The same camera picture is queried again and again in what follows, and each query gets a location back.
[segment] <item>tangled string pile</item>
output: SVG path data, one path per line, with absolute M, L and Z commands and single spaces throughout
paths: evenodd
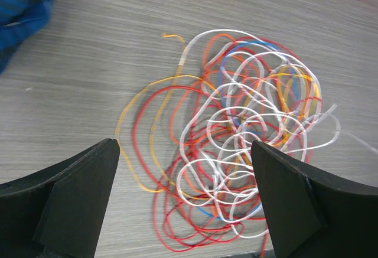
M 212 38 L 203 54 L 201 76 L 181 74 L 193 45 L 208 35 Z M 166 37 L 182 40 L 176 35 Z M 224 39 L 228 41 L 210 58 L 215 43 Z M 184 79 L 194 82 L 189 86 L 177 85 L 178 80 Z M 136 157 L 156 189 L 141 184 L 120 144 L 134 178 L 144 190 L 155 193 L 152 218 L 159 240 L 171 251 L 184 252 L 239 237 L 261 239 L 264 252 L 268 229 L 253 173 L 252 142 L 264 141 L 309 162 L 311 151 L 333 143 L 340 134 L 340 123 L 331 114 L 336 106 L 321 113 L 318 79 L 284 46 L 242 31 L 211 30 L 199 34 L 183 48 L 175 76 L 148 85 L 132 99 L 118 121 L 115 134 L 119 143 L 120 127 L 127 111 L 149 88 L 165 81 L 172 81 L 172 84 L 152 93 L 139 110 L 131 139 Z M 171 111 L 167 129 L 178 151 L 170 165 L 163 168 L 155 155 L 154 132 L 167 104 L 173 102 L 171 95 L 179 92 L 182 96 Z M 157 178 L 145 162 L 136 136 L 138 124 L 149 104 L 163 93 L 166 95 L 155 119 L 151 119 L 149 136 L 151 158 L 161 172 Z M 194 95 L 190 120 L 176 139 L 173 123 L 189 95 Z M 314 146 L 308 141 L 308 133 L 327 116 L 335 121 L 334 137 Z M 164 235 L 157 223 L 160 193 L 164 193 Z M 174 213 L 190 227 L 190 235 L 175 233 L 170 220 Z M 178 246 L 168 244 L 167 239 L 175 241 Z

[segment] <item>blue fabric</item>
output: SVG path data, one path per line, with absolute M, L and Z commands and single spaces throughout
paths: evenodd
M 0 0 L 0 73 L 18 46 L 50 20 L 53 0 Z

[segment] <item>white string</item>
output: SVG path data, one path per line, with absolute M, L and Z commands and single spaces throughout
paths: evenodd
M 232 190 L 232 188 L 229 188 L 229 186 L 227 185 L 227 183 L 230 182 L 240 182 L 245 178 L 255 177 L 253 173 L 253 167 L 251 166 L 252 159 L 250 156 L 250 147 L 252 145 L 252 141 L 248 139 L 253 138 L 254 140 L 261 141 L 261 137 L 259 137 L 256 133 L 248 131 L 248 125 L 250 125 L 251 123 L 259 124 L 261 126 L 262 133 L 267 134 L 269 130 L 267 123 L 275 122 L 277 124 L 278 130 L 271 135 L 266 135 L 265 142 L 287 154 L 299 152 L 300 160 L 302 161 L 305 161 L 307 152 L 309 150 L 322 148 L 334 143 L 340 135 L 341 126 L 337 118 L 332 115 L 332 112 L 336 108 L 336 105 L 333 105 L 327 112 L 321 113 L 321 102 L 317 101 L 316 108 L 312 115 L 309 115 L 311 111 L 310 107 L 312 101 L 305 102 L 305 104 L 299 102 L 298 107 L 293 111 L 282 111 L 276 104 L 277 101 L 274 99 L 272 94 L 272 92 L 277 91 L 277 87 L 272 83 L 272 81 L 277 81 L 278 78 L 269 78 L 269 76 L 279 74 L 284 66 L 293 69 L 293 75 L 295 74 L 295 78 L 299 80 L 300 86 L 298 90 L 300 91 L 301 100 L 304 100 L 307 96 L 305 89 L 306 84 L 307 86 L 309 86 L 309 97 L 317 97 L 321 99 L 319 81 L 316 78 L 315 74 L 297 58 L 288 53 L 280 52 L 276 49 L 275 46 L 264 43 L 262 40 L 247 32 L 229 29 L 219 29 L 203 32 L 194 37 L 188 43 L 185 50 L 183 51 L 183 54 L 181 55 L 179 65 L 183 65 L 185 63 L 188 53 L 192 49 L 193 45 L 201 37 L 213 34 L 215 32 L 233 32 L 246 35 L 251 39 L 261 42 L 262 44 L 250 44 L 246 41 L 236 41 L 232 43 L 229 42 L 224 45 L 222 49 L 217 54 L 215 54 L 215 56 L 207 63 L 208 66 L 214 64 L 214 62 L 222 57 L 226 52 L 228 52 L 228 54 L 225 56 L 225 58 L 232 57 L 233 55 L 247 56 L 247 58 L 235 70 L 230 70 L 228 66 L 226 70 L 225 64 L 227 62 L 219 67 L 223 80 L 228 83 L 220 84 L 219 87 L 217 87 L 211 93 L 208 91 L 208 88 L 206 88 L 203 84 L 201 85 L 202 91 L 210 96 L 204 102 L 202 107 L 199 108 L 194 117 L 187 123 L 181 133 L 179 149 L 180 155 L 185 164 L 178 172 L 176 187 L 178 195 L 188 205 L 194 207 L 203 207 L 209 205 L 210 203 L 214 203 L 217 210 L 217 216 L 226 224 L 230 224 L 232 230 L 237 236 L 247 239 L 254 239 L 264 236 L 268 232 L 268 230 L 266 229 L 256 235 L 244 236 L 236 230 L 235 225 L 247 220 L 248 218 L 258 215 L 262 210 L 261 204 L 259 204 L 250 213 L 241 215 L 238 214 L 237 218 L 235 218 L 235 211 L 238 205 L 242 205 L 243 203 L 256 198 L 256 196 L 258 196 L 258 189 L 248 188 L 240 192 L 236 192 L 235 190 Z M 244 44 L 245 46 L 253 46 L 258 48 L 259 50 L 264 51 L 256 54 L 251 54 L 250 52 L 238 48 L 236 51 L 230 52 L 230 50 L 233 49 L 235 43 Z M 269 56 L 273 57 L 273 59 L 278 59 L 281 62 L 278 66 L 272 69 L 270 73 L 266 73 L 264 66 L 259 58 Z M 247 81 L 255 82 L 254 86 L 252 87 L 248 84 L 237 81 L 240 73 L 246 68 L 246 66 L 251 63 L 257 65 L 259 72 L 258 76 L 250 76 L 245 79 Z M 239 103 L 234 104 L 235 98 L 233 97 L 233 94 L 237 90 L 240 90 L 240 92 L 243 93 L 243 96 L 249 99 L 248 103 L 246 103 L 245 105 L 241 105 Z M 210 107 L 210 103 L 214 101 L 221 101 L 224 107 L 218 110 L 216 110 L 213 106 Z M 259 113 L 256 110 L 257 106 L 264 107 L 264 109 L 268 110 L 268 112 Z M 303 117 L 298 116 L 300 111 L 304 111 Z M 200 157 L 194 160 L 189 160 L 187 153 L 185 152 L 185 139 L 187 139 L 188 133 L 193 128 L 193 124 L 197 123 L 204 113 L 208 114 L 209 112 L 211 112 L 212 115 L 207 119 L 206 136 L 213 150 L 216 151 L 215 154 L 217 154 L 217 156 L 216 158 L 213 158 L 207 152 L 197 147 Z M 333 138 L 323 144 L 317 146 L 309 146 L 308 133 L 315 127 L 316 124 L 319 124 L 328 116 L 331 117 L 335 122 L 335 134 Z M 236 123 L 236 119 L 240 119 L 241 117 L 243 117 L 243 121 L 241 123 Z M 232 135 L 224 140 L 222 145 L 216 143 L 216 140 L 212 135 L 213 126 L 218 125 L 219 123 L 227 125 L 233 132 Z M 280 143 L 282 142 L 283 137 L 285 137 L 285 142 L 282 145 Z M 289 147 L 296 138 L 300 138 L 302 147 L 299 149 L 290 149 Z M 194 167 L 198 163 L 206 164 L 210 168 L 209 175 L 213 180 L 213 186 L 206 186 L 200 179 L 197 170 Z M 224 172 L 224 166 L 234 166 L 239 170 L 231 172 L 230 174 L 226 174 Z M 194 203 L 193 200 L 190 200 L 190 198 L 186 196 L 186 194 L 188 193 L 185 193 L 181 189 L 183 174 L 186 170 L 188 170 L 193 176 L 199 186 L 199 189 L 208 196 L 207 201 L 202 201 L 202 203 Z M 220 194 L 225 195 L 222 197 L 228 199 L 221 200 L 219 196 Z M 228 218 L 224 217 L 221 210 L 221 205 L 230 206 Z

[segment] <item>cable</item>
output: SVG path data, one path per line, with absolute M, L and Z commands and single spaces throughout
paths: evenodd
M 203 52 L 200 77 L 181 74 L 191 49 L 207 35 L 213 36 Z M 330 145 L 339 137 L 340 123 L 332 115 L 336 106 L 321 112 L 318 79 L 294 53 L 274 41 L 228 29 L 203 32 L 186 46 L 180 36 L 164 37 L 176 37 L 183 44 L 175 75 L 153 82 L 138 93 L 122 111 L 115 131 L 121 154 L 134 179 L 142 189 L 154 193 L 152 220 L 157 238 L 173 252 L 238 238 L 262 239 L 263 257 L 269 232 L 253 173 L 252 142 L 264 141 L 308 162 L 314 149 Z M 185 86 L 178 84 L 179 80 L 185 81 Z M 147 97 L 132 125 L 131 141 L 136 159 L 155 185 L 147 187 L 141 183 L 121 145 L 121 127 L 126 114 L 142 95 L 168 81 L 171 84 L 155 89 Z M 177 93 L 182 93 L 181 97 L 172 98 Z M 140 143 L 137 135 L 145 112 L 162 95 L 165 95 L 163 101 L 150 121 L 148 141 L 150 157 L 160 173 L 158 178 L 142 153 L 145 143 Z M 174 123 L 190 96 L 194 96 L 191 112 L 185 113 L 190 120 L 177 138 Z M 154 135 L 157 127 L 163 128 L 161 119 L 163 114 L 166 118 L 166 112 L 170 113 L 166 129 L 172 140 L 170 147 L 176 150 L 169 166 L 163 168 L 155 153 Z M 312 144 L 308 134 L 327 117 L 335 123 L 334 136 L 323 144 Z M 157 222 L 159 198 L 163 198 L 164 213 L 161 230 Z M 175 233 L 171 222 L 174 214 L 180 216 L 181 225 L 191 230 L 189 235 Z M 256 226 L 263 230 L 247 233 Z

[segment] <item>wood grain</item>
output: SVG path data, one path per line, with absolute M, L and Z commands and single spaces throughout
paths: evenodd
M 181 47 L 162 39 L 163 32 L 189 40 L 205 30 L 235 28 L 285 44 L 318 76 L 325 106 L 338 105 L 342 129 L 378 148 L 377 1 L 55 0 L 50 25 L 22 45 L 0 76 L 0 181 L 112 137 L 131 97 L 174 73 Z M 185 72 L 198 74 L 200 59 L 189 59 Z M 133 113 L 123 126 L 126 147 Z M 326 128 L 318 139 L 331 136 Z M 157 151 L 169 161 L 167 144 L 162 138 Z M 377 155 L 346 133 L 315 156 L 316 166 L 378 186 Z M 216 257 L 260 247 L 260 241 L 238 240 L 170 253 L 153 232 L 151 200 L 121 159 L 96 257 Z

